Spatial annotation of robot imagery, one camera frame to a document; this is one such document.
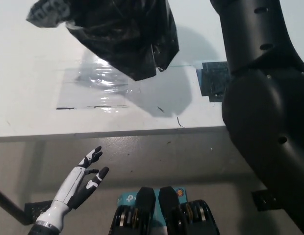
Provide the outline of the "white and black left hand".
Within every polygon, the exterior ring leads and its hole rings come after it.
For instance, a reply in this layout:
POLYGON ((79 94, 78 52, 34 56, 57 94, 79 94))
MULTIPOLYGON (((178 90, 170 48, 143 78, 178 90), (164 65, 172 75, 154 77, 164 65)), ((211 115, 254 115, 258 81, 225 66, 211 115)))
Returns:
POLYGON ((39 215, 29 231, 30 235, 58 235, 64 228, 64 217, 82 205, 98 188, 107 173, 108 167, 101 170, 89 166, 99 160, 101 146, 89 152, 75 166, 62 183, 50 207, 39 215))

